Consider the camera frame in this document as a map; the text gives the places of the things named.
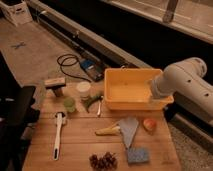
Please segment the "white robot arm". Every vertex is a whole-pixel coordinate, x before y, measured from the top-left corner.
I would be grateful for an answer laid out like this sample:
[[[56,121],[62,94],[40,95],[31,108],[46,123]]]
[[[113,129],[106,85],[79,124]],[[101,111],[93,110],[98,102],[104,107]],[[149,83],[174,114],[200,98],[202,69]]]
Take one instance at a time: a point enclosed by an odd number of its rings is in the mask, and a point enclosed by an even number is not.
[[[207,65],[198,57],[172,63],[150,81],[152,97],[162,99],[178,92],[207,112],[213,126],[213,85],[203,79],[206,73]]]

